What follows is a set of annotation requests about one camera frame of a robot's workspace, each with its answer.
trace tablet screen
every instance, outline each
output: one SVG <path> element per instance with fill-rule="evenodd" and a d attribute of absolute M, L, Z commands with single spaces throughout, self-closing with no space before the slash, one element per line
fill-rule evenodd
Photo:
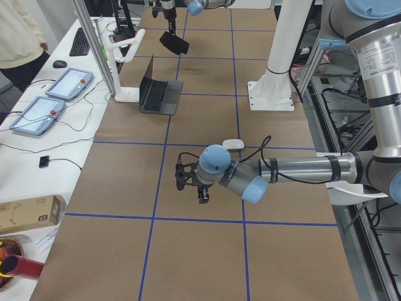
<path fill-rule="evenodd" d="M 36 131 L 44 120 L 46 120 L 50 111 L 58 105 L 59 102 L 47 98 L 38 98 L 34 105 L 14 124 L 13 128 L 23 128 L 24 130 Z"/>
<path fill-rule="evenodd" d="M 49 90 L 49 92 L 67 97 L 86 74 L 86 72 L 79 70 L 70 70 Z"/>

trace brown table surface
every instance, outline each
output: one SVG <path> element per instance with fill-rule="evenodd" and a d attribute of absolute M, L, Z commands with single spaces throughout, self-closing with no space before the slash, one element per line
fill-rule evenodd
<path fill-rule="evenodd" d="M 247 82 L 265 71 L 274 13 L 179 9 L 190 43 L 180 56 L 159 43 L 162 14 L 146 10 L 140 25 L 122 85 L 136 85 L 154 54 L 155 79 L 184 83 L 177 113 L 110 99 L 31 300 L 358 300 L 324 185 L 271 184 L 258 204 L 214 185 L 199 205 L 196 188 L 175 188 L 178 153 L 225 139 L 242 139 L 242 156 L 267 135 L 266 157 L 316 155 L 302 105 L 249 109 Z"/>

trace beige shirt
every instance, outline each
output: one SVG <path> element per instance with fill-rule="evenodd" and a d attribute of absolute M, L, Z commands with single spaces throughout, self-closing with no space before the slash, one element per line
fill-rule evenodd
<path fill-rule="evenodd" d="M 43 33 L 19 0 L 0 0 L 0 68 L 8 69 L 37 59 Z"/>

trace wicker basket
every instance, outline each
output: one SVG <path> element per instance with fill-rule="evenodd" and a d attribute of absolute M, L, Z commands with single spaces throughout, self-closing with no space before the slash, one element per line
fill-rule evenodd
<path fill-rule="evenodd" d="M 9 248 L 15 253 L 15 255 L 24 256 L 24 249 L 22 244 L 12 238 L 0 238 L 0 248 Z M 7 288 L 14 277 L 2 277 L 0 276 L 0 291 Z"/>

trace tablet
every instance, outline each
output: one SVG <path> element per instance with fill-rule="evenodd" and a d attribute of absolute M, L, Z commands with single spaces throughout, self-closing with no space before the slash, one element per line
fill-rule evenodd
<path fill-rule="evenodd" d="M 9 129 L 39 136 L 56 121 L 64 106 L 64 100 L 38 96 L 9 126 Z"/>
<path fill-rule="evenodd" d="M 67 101 L 72 100 L 86 88 L 92 78 L 93 73 L 90 71 L 69 68 L 47 89 L 45 94 Z"/>

